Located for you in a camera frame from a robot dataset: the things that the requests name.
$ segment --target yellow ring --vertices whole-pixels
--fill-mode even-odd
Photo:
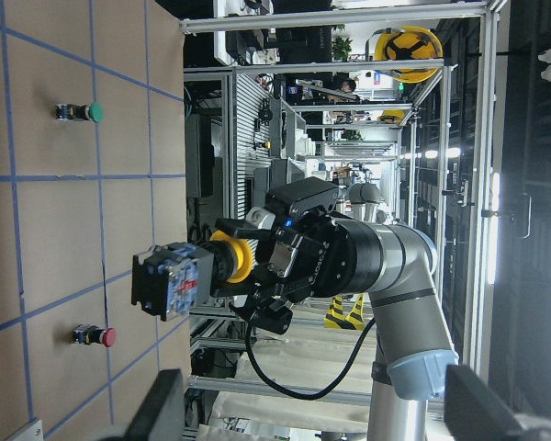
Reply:
[[[253,269],[253,251],[251,250],[249,243],[244,239],[235,239],[234,237],[230,237],[226,232],[222,232],[221,230],[216,230],[210,236],[210,240],[228,243],[231,250],[235,253],[237,259],[237,270],[235,271],[235,274],[227,280],[227,282],[243,282],[243,280],[249,276],[251,270]]]
[[[384,49],[390,39],[398,36],[405,46],[411,47],[417,40],[420,40],[419,36],[421,34],[429,37],[429,42],[431,44],[416,50],[413,57],[417,60],[443,57],[443,46],[441,45],[441,41],[429,29],[420,28],[418,26],[405,26],[402,29],[405,32],[403,32],[401,36],[397,32],[380,35],[376,44],[376,60],[384,61],[388,59],[384,53]],[[402,71],[391,71],[391,76],[402,83],[420,83],[421,81],[431,78],[436,71],[437,69],[405,69]]]

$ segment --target fluorescent light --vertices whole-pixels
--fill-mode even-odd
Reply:
[[[492,174],[491,208],[492,211],[500,209],[500,173]],[[498,257],[498,216],[489,218],[489,242],[488,242],[488,268],[486,281],[493,285],[496,281],[496,260]]]
[[[447,149],[447,158],[454,159],[461,156],[461,149],[459,147],[449,147]]]

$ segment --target cable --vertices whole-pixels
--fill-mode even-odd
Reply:
[[[257,364],[257,360],[255,359],[255,356],[253,355],[253,349],[251,347],[251,331],[253,327],[250,324],[247,325],[247,331],[245,332],[245,348],[247,349],[247,354],[249,354],[249,361],[251,362],[251,366],[253,366],[253,370],[259,376],[259,378],[264,381],[264,383],[267,386],[269,386],[274,390],[277,390],[280,393],[283,393],[284,395],[287,395],[288,397],[296,398],[297,400],[308,400],[308,401],[318,400],[326,396],[329,392],[331,392],[331,390],[336,388],[341,381],[343,381],[343,379],[349,372],[349,369],[353,365],[353,362],[357,357],[357,353],[359,352],[359,349],[361,349],[361,345],[365,340],[365,336],[367,335],[367,333],[372,328],[375,322],[376,320],[372,318],[367,323],[364,330],[359,335],[359,338],[357,339],[357,343],[355,343],[353,352],[349,356],[349,359],[347,360],[347,364],[345,365],[345,367],[343,368],[339,376],[336,379],[334,379],[332,383],[329,384],[329,386],[327,386],[323,390],[316,393],[300,393],[300,392],[296,392],[295,390],[290,390],[280,384],[277,384],[275,381],[273,381],[272,379],[270,379],[265,375],[265,373],[261,370],[261,368]]]

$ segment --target red button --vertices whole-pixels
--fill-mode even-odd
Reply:
[[[108,328],[102,334],[102,344],[110,347],[117,341],[117,331],[114,328]]]

